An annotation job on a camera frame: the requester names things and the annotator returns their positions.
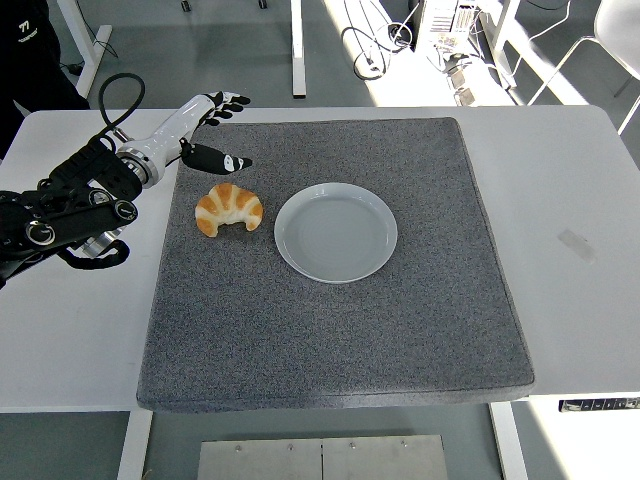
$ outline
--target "black clothing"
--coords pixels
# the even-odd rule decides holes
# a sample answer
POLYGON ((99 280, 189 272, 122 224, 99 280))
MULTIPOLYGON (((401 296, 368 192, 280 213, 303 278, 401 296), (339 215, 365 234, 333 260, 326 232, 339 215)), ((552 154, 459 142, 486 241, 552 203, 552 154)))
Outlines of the black clothing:
POLYGON ((4 0, 0 13, 0 158, 22 120, 14 105, 37 110, 86 110, 89 102, 60 69, 60 42, 46 0, 4 0))

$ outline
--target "metal plate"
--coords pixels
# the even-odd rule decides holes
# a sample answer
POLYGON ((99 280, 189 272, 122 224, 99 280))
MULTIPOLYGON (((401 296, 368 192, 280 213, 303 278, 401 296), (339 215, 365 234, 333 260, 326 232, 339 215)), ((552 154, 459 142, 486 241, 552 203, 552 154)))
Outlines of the metal plate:
POLYGON ((198 480, 322 480, 322 440, 203 442, 198 480))
POLYGON ((439 435, 204 442, 198 480, 446 480, 439 435))
POLYGON ((324 480, 446 480, 439 435, 323 441, 324 480))

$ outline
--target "white logo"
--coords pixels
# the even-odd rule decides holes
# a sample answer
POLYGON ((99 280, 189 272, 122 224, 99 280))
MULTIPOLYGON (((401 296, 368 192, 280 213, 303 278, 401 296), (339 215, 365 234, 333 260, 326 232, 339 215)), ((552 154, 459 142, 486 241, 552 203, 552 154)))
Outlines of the white logo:
POLYGON ((37 29, 37 28, 36 28, 33 32, 31 32, 29 35, 27 35, 27 36, 26 36, 26 37, 24 37, 24 38, 19 39, 18 41, 19 41, 20 43, 24 43, 24 42, 26 42, 27 40, 29 40, 30 38, 35 37, 36 33, 38 33, 38 29, 37 29))
POLYGON ((231 155, 224 156, 224 169, 227 172, 233 172, 233 158, 231 158, 231 155))

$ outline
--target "power strip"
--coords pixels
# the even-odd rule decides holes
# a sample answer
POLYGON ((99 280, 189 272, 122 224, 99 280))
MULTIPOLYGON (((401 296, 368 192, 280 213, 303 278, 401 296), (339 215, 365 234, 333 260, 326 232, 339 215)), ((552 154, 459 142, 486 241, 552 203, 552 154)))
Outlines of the power strip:
POLYGON ((588 398, 560 400, 561 412, 597 412, 603 410, 640 409, 640 398, 588 398))

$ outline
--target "table leg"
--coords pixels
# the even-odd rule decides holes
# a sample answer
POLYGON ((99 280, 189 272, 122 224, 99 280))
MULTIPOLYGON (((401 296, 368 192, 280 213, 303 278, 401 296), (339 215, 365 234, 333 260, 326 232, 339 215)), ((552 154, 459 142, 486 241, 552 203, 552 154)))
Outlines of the table leg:
POLYGON ((503 88, 515 86, 513 72, 509 66, 507 56, 504 53, 504 45, 507 43, 509 36, 512 33, 512 28, 515 25, 516 12, 518 11, 519 5, 520 0, 504 0, 497 25, 493 28, 490 34, 485 29, 485 35, 489 41, 491 55, 493 56, 493 61, 498 69, 498 73, 500 74, 500 83, 503 88))
POLYGON ((102 55, 104 54, 103 45, 109 41, 112 27, 111 25, 100 26, 96 34, 96 42, 93 43, 85 27, 78 4, 73 0, 58 0, 58 5, 71 31, 73 40, 78 46, 80 55, 82 55, 84 59, 84 67, 76 84, 76 90, 86 98, 87 95, 89 95, 93 79, 96 76, 102 55))
POLYGON ((129 424, 120 457, 118 480, 140 480, 142 478, 152 418, 153 412, 149 410, 134 410, 129 413, 129 424))
POLYGON ((293 61, 293 97, 305 98, 307 85, 304 68, 304 42, 302 40, 302 2, 291 0, 291 56, 293 61))
POLYGON ((516 422, 513 418, 511 403, 495 402, 489 404, 493 432, 498 445, 502 475, 505 480, 527 480, 522 449, 516 422))

